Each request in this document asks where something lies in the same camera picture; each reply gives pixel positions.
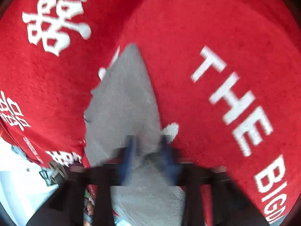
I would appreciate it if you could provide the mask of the grey knit sweater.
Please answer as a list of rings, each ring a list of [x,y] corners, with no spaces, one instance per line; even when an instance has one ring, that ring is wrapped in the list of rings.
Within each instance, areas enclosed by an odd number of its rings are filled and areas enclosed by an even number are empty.
[[[131,225],[179,225],[184,194],[169,186],[159,170],[162,135],[173,141],[179,131],[175,122],[161,127],[156,98],[146,66],[136,45],[116,53],[116,61],[92,90],[84,112],[85,153],[97,166],[125,146],[127,136],[135,144],[129,181],[113,189],[113,208]]]

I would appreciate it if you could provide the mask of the person's black trouser legs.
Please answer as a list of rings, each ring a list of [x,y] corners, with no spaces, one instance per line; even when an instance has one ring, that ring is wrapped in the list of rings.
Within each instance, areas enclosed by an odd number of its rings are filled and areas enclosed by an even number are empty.
[[[40,206],[27,225],[93,225],[85,199],[86,184],[63,182]]]

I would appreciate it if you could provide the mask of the red wedding bedspread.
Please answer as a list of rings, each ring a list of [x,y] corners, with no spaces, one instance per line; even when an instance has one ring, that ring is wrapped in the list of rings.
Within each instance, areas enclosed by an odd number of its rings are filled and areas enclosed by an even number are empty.
[[[1,143],[58,186],[71,166],[96,167],[84,112],[130,44],[161,127],[179,125],[170,146],[226,169],[235,225],[296,214],[300,27],[284,0],[1,0]]]

